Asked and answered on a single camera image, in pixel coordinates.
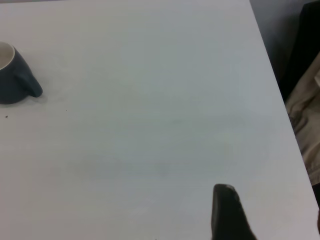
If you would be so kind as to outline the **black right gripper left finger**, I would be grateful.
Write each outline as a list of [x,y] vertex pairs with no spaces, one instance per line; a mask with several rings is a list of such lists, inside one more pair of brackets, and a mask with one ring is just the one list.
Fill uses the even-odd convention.
[[255,240],[240,197],[232,185],[213,187],[211,235],[213,240]]

